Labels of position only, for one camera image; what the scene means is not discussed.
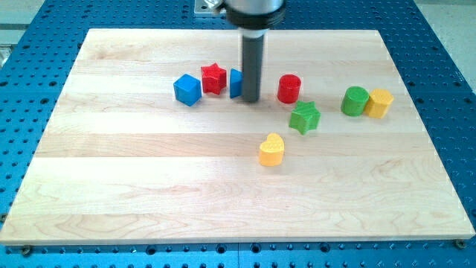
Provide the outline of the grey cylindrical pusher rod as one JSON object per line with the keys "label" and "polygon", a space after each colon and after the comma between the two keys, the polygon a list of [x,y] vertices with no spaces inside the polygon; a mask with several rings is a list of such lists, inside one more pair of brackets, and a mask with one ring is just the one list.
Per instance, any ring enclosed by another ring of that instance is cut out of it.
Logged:
{"label": "grey cylindrical pusher rod", "polygon": [[242,98],[255,103],[260,99],[264,37],[242,37]]}

